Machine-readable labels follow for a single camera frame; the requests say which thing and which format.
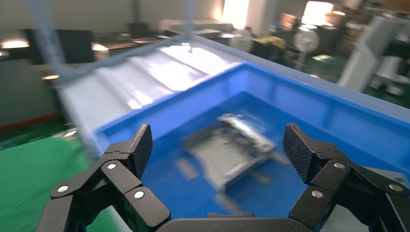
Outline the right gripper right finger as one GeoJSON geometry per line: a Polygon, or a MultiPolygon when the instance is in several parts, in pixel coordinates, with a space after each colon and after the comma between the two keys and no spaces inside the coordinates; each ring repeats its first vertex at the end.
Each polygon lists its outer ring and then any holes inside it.
{"type": "Polygon", "coordinates": [[[285,126],[282,147],[307,186],[290,210],[291,219],[317,232],[340,205],[371,232],[409,231],[410,191],[404,185],[354,163],[294,123],[285,126]]]}

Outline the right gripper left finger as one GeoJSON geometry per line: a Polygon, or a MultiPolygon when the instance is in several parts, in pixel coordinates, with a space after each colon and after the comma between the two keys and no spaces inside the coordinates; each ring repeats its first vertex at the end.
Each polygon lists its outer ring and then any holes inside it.
{"type": "Polygon", "coordinates": [[[108,207],[133,232],[156,231],[171,213],[141,181],[152,147],[148,124],[133,138],[109,145],[96,164],[53,187],[36,231],[85,232],[108,207]]]}

